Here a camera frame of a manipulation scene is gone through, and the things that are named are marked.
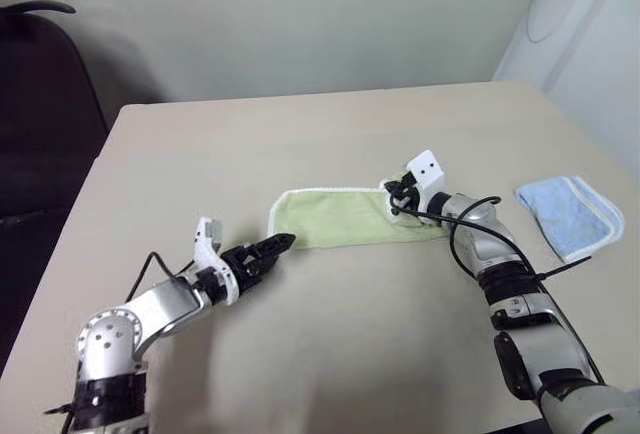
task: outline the blue cloth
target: blue cloth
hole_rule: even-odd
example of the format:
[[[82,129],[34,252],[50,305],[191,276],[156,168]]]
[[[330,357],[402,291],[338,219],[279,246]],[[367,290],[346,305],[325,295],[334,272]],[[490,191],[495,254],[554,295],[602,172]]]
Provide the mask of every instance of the blue cloth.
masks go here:
[[[618,208],[578,176],[533,182],[515,195],[565,263],[590,256],[624,232]]]

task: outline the black cable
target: black cable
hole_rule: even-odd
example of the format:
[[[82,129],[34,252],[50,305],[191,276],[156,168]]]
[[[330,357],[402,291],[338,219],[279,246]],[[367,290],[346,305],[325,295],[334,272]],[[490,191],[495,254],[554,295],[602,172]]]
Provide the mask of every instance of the black cable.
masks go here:
[[[490,196],[490,197],[485,197],[484,199],[480,199],[479,201],[474,202],[469,207],[467,207],[464,211],[462,211],[462,213],[457,217],[457,219],[464,219],[467,216],[467,214],[469,214],[476,207],[484,204],[485,202],[490,202],[491,204],[498,204],[501,200],[502,199],[500,199],[498,196]],[[449,231],[449,249],[451,250],[451,255],[453,256],[453,259],[456,261],[456,263],[460,266],[460,268],[464,272],[466,272],[469,276],[471,276],[473,280],[475,280],[476,276],[467,266],[464,265],[464,263],[462,262],[462,259],[460,259],[460,257],[458,256],[458,252],[456,251],[455,235],[456,235],[457,229],[458,229],[458,224],[453,224],[453,226],[451,226],[451,230]]]
[[[453,224],[451,230],[454,231],[454,233],[455,233],[455,229],[457,228],[457,226],[465,226],[465,227],[469,227],[471,229],[476,229],[478,231],[486,232],[487,234],[490,234],[490,235],[494,236],[495,238],[501,240],[507,246],[509,246],[518,255],[518,257],[520,258],[520,260],[524,264],[524,266],[527,269],[527,271],[529,271],[529,273],[533,276],[533,278],[535,279],[535,282],[536,282],[538,288],[540,289],[540,291],[542,291],[544,294],[549,296],[549,299],[554,304],[558,314],[560,315],[560,317],[564,321],[565,325],[567,326],[567,329],[569,329],[569,332],[571,332],[573,337],[576,339],[576,341],[578,341],[578,344],[580,345],[580,347],[584,351],[584,353],[585,353],[585,355],[587,357],[587,362],[589,363],[589,367],[593,371],[593,375],[595,376],[596,380],[600,384],[605,384],[604,378],[602,377],[602,374],[600,373],[600,370],[596,366],[595,361],[591,357],[591,354],[589,353],[589,351],[587,350],[586,346],[584,345],[584,342],[582,342],[582,339],[580,338],[580,336],[578,335],[578,333],[574,329],[574,327],[571,324],[571,322],[569,322],[569,319],[567,318],[567,316],[565,316],[564,312],[562,312],[562,309],[560,309],[560,306],[558,305],[558,303],[556,302],[554,297],[547,290],[547,288],[542,284],[541,278],[538,277],[538,275],[536,274],[535,270],[533,269],[533,266],[529,262],[529,259],[527,259],[527,256],[522,252],[522,250],[518,246],[516,246],[510,239],[506,238],[505,236],[503,236],[499,232],[494,231],[493,229],[489,229],[487,227],[481,226],[479,224],[474,224],[473,222],[467,222],[467,221],[464,221],[464,220],[460,219],[461,217],[466,216],[472,209],[475,209],[480,204],[484,204],[485,202],[492,202],[492,203],[496,204],[500,200],[499,197],[497,197],[497,196],[485,197],[484,199],[481,199],[480,201],[477,201],[476,203],[474,203],[471,206],[469,206],[469,208],[465,209],[458,218],[453,218],[453,217],[439,216],[437,214],[431,214],[431,213],[428,213],[428,212],[415,211],[413,209],[406,209],[404,207],[399,206],[398,204],[396,204],[394,202],[395,195],[396,195],[396,192],[391,192],[391,195],[389,196],[389,198],[390,198],[389,199],[389,203],[391,204],[391,207],[393,209],[395,209],[395,210],[397,210],[399,212],[404,212],[406,214],[411,214],[411,215],[416,216],[416,217],[426,217],[427,219],[432,219],[432,220],[436,220],[436,221],[440,221],[440,222],[449,222],[449,223]],[[451,247],[451,245],[452,245],[452,239],[453,239],[453,236],[451,235],[451,233],[449,233],[449,247]],[[454,254],[454,252],[455,252],[455,245],[454,245],[453,250],[452,250],[452,255]],[[456,259],[456,262],[458,262],[458,265],[460,267],[462,267],[463,270],[467,274],[471,274],[471,276],[475,279],[475,275],[466,266],[464,266],[464,264],[462,263],[462,261],[458,257],[457,252],[454,255],[454,259]],[[562,272],[562,271],[566,271],[567,269],[570,269],[571,267],[574,267],[574,266],[576,266],[578,264],[581,264],[582,262],[584,262],[586,260],[588,260],[588,258],[580,259],[579,261],[571,263],[571,264],[569,264],[567,266],[562,266],[562,267],[559,267],[557,269],[554,269],[553,271],[549,271],[548,273],[545,273],[546,276],[545,276],[545,274],[542,275],[542,276],[544,276],[544,277],[542,277],[542,279],[544,279],[546,277],[549,277],[550,275],[557,274],[557,273]]]
[[[552,269],[547,272],[542,272],[537,275],[537,278],[541,281],[544,281],[548,277],[555,276],[556,274],[560,274],[561,272],[567,271],[572,267],[576,267],[578,264],[582,264],[583,262],[588,261],[589,259],[591,259],[591,256],[583,257],[582,259],[578,259],[577,261],[573,261],[569,264],[565,264],[564,266],[556,267],[555,269]]]
[[[127,296],[125,302],[129,302],[131,299],[133,299],[133,296],[136,293],[136,290],[138,289],[138,286],[142,282],[142,278],[144,277],[145,273],[147,272],[147,269],[149,268],[149,264],[151,263],[152,259],[155,259],[158,262],[158,265],[160,266],[160,269],[162,269],[162,272],[164,272],[167,275],[167,277],[169,279],[171,279],[172,281],[177,281],[178,274],[182,274],[184,271],[186,271],[193,264],[193,261],[189,262],[186,266],[184,266],[178,272],[178,274],[174,274],[173,272],[171,272],[171,270],[164,263],[164,260],[162,259],[162,257],[160,257],[160,254],[158,254],[155,251],[150,252],[149,255],[147,256],[147,259],[144,261],[144,264],[142,265],[142,269],[140,270],[140,274],[138,274],[138,278],[136,279],[136,282],[134,282],[133,286],[131,286],[131,290],[129,291],[129,295]]]
[[[62,434],[67,434],[71,428],[71,422],[73,421],[73,409],[67,412],[67,417],[64,418],[64,424],[62,425]]]
[[[162,272],[164,272],[172,281],[179,281],[179,279],[181,278],[179,278],[178,276],[183,272],[185,272],[187,269],[189,269],[194,263],[193,260],[189,261],[189,263],[186,266],[184,266],[182,269],[180,269],[177,274],[174,274],[173,272],[171,272],[171,269],[167,267],[162,257],[160,257],[160,254],[158,254],[157,252],[150,252],[149,255],[147,256],[147,259],[144,261],[144,264],[142,265],[140,274],[138,274],[136,281],[133,283],[133,286],[131,286],[131,290],[129,291],[129,294],[127,295],[125,302],[129,302],[131,299],[133,299],[133,296],[136,293],[138,286],[142,282],[142,279],[144,278],[144,275],[147,272],[147,269],[149,268],[149,264],[151,264],[151,259],[155,259],[158,262],[158,265],[160,266],[160,269],[162,269]],[[61,434],[67,434],[69,432],[69,429],[71,428],[71,422],[73,421],[73,418],[74,418],[72,404],[65,404],[55,409],[49,409],[44,413],[45,414],[66,413],[67,416],[64,419],[64,424],[62,425],[62,429],[60,432]]]
[[[511,239],[503,236],[498,231],[494,231],[493,229],[489,229],[488,227],[484,227],[479,224],[475,224],[473,222],[464,221],[462,219],[456,219],[455,217],[439,216],[438,214],[431,214],[430,212],[420,212],[420,211],[415,211],[413,209],[406,209],[404,207],[400,207],[398,204],[394,202],[394,193],[391,193],[389,202],[393,209],[399,212],[404,212],[405,214],[411,214],[416,217],[426,217],[427,219],[431,219],[434,221],[458,224],[461,226],[470,227],[471,229],[476,229],[478,231],[486,232],[487,234],[491,234],[493,237],[496,237],[497,239],[500,239],[502,242],[504,242],[518,255],[518,257],[522,260],[522,263],[524,264],[527,271],[529,271],[534,276],[536,274],[536,271],[531,266],[531,263],[529,262],[529,259],[527,259],[527,256],[524,255],[524,252],[522,252],[520,248],[516,246]]]

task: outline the green cloth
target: green cloth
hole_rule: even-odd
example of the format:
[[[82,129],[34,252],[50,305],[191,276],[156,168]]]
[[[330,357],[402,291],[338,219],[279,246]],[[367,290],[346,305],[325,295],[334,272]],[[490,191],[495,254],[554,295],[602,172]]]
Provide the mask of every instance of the green cloth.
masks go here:
[[[441,227],[391,223],[385,191],[367,188],[312,188],[285,192],[271,208],[269,235],[296,235],[295,249],[381,242],[429,241]]]

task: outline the tabletop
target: tabletop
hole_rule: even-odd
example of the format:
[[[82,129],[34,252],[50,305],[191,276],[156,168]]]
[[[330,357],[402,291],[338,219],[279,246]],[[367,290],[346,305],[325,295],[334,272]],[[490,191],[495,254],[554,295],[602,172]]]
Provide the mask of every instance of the tabletop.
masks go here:
[[[265,236],[285,190],[377,186],[431,149],[451,191],[500,195],[540,271],[560,264],[514,199],[580,175],[626,217],[623,238],[546,284],[605,379],[640,385],[638,185],[525,83],[126,106],[85,181],[0,381],[6,432],[54,432],[80,326],[120,304],[147,253],[177,269],[200,216],[225,247]],[[144,285],[162,280],[150,272]],[[539,414],[504,385],[482,291],[445,240],[290,251],[231,307],[154,344],[159,433],[486,432]]]

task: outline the white towel edge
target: white towel edge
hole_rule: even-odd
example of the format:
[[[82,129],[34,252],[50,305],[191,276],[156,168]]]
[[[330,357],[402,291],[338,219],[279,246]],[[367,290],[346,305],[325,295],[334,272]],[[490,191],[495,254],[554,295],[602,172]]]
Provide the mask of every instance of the white towel edge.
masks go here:
[[[582,259],[583,257],[587,257],[592,253],[594,253],[595,251],[597,251],[598,249],[606,246],[607,244],[610,244],[611,242],[613,242],[612,239],[615,237],[616,232],[614,228],[615,226],[611,223],[611,221],[609,221],[609,219],[607,219],[591,203],[591,201],[589,201],[586,197],[582,195],[582,193],[578,190],[578,188],[573,184],[572,179],[568,177],[562,177],[562,179],[565,181],[569,189],[571,189],[571,192],[573,192],[573,194],[576,196],[578,201],[580,201],[587,209],[589,209],[593,213],[594,216],[600,219],[600,221],[609,228],[609,234],[607,234],[605,237],[603,237],[599,241],[594,242],[593,244],[590,244],[588,246],[582,247],[576,251],[570,252],[565,256],[560,256],[562,260],[568,264],[570,262],[577,261],[578,259]]]
[[[602,202],[606,207],[608,207],[609,209],[611,209],[611,212],[613,213],[613,216],[618,220],[620,226],[614,226],[614,227],[619,227],[617,229],[616,235],[614,236],[614,239],[611,242],[615,242],[618,239],[620,239],[620,237],[622,237],[622,233],[624,232],[624,227],[625,227],[625,220],[624,220],[624,215],[622,214],[622,212],[620,211],[620,209],[618,209],[618,206],[616,206],[613,202],[611,202],[609,199],[607,199],[606,197],[604,197],[602,194],[600,194],[599,192],[597,192],[593,187],[591,187],[584,179],[582,179],[580,176],[574,176],[574,182],[577,182],[578,184],[580,184],[582,187],[585,188],[585,190],[589,191],[596,199],[598,199],[600,202]]]

